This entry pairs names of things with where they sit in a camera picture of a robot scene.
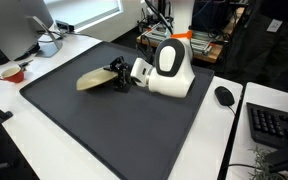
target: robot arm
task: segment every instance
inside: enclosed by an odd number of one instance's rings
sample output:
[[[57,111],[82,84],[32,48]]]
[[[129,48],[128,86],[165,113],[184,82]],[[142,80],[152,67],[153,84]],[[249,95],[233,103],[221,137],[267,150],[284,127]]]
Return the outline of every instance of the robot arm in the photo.
[[[195,78],[191,67],[193,52],[190,46],[194,0],[171,0],[174,14],[174,34],[156,49],[155,67],[137,58],[131,77],[141,87],[152,92],[183,98]]]

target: black desk mat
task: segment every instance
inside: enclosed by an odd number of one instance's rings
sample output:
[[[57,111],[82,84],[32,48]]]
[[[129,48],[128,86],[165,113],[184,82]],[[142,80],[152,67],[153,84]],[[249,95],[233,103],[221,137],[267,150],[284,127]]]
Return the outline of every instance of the black desk mat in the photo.
[[[193,67],[196,78],[186,98],[109,84],[85,91],[76,81],[134,49],[102,42],[20,90],[24,98],[83,145],[121,179],[167,179],[213,78]]]

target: black keyboard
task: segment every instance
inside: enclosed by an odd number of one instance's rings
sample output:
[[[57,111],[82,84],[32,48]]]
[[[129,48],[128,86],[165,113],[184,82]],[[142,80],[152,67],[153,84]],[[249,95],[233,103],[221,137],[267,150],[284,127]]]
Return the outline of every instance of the black keyboard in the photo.
[[[288,113],[246,103],[251,136],[257,143],[276,149],[288,145]]]

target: black computer mouse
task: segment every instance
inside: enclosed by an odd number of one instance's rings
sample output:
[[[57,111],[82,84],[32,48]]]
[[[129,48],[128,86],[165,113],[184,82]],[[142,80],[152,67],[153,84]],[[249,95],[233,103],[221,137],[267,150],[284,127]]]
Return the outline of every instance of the black computer mouse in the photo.
[[[226,87],[219,86],[214,92],[221,105],[231,106],[235,103],[233,94]]]

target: red cup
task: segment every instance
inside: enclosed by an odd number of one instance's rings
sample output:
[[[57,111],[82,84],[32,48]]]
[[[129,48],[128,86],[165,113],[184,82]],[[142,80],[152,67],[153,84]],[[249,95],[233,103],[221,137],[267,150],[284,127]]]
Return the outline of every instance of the red cup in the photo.
[[[3,72],[0,80],[19,83],[24,80],[24,72],[20,67],[13,67]]]

